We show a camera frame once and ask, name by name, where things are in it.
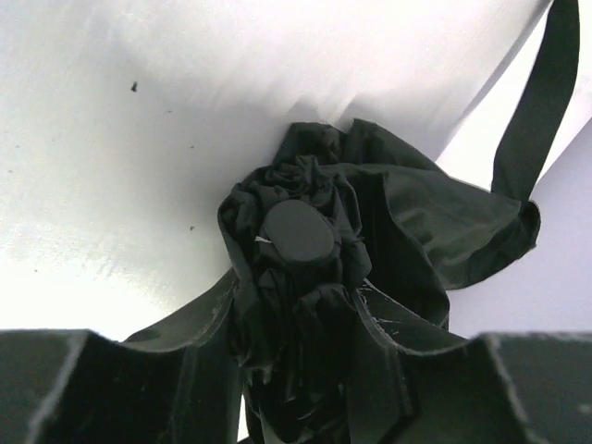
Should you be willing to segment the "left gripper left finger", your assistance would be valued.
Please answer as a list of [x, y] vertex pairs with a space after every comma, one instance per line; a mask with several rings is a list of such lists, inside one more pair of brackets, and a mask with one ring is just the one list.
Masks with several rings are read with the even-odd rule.
[[241, 382], [228, 351], [237, 278], [116, 341], [88, 329], [1, 334], [5, 443], [233, 443]]

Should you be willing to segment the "black folding umbrella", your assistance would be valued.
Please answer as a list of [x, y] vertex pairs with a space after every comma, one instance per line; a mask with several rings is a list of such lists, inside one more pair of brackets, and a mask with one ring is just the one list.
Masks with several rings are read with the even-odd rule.
[[536, 245], [531, 195], [570, 103], [580, 7], [555, 1], [488, 189], [379, 125], [290, 126], [217, 219], [238, 285], [228, 342], [253, 443], [391, 443], [422, 415], [407, 368], [448, 360], [452, 290]]

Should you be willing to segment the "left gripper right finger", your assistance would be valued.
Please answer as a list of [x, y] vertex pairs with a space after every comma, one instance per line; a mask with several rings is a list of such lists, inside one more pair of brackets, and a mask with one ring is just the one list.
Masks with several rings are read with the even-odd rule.
[[370, 283], [353, 294], [354, 443], [587, 443], [591, 337], [437, 327]]

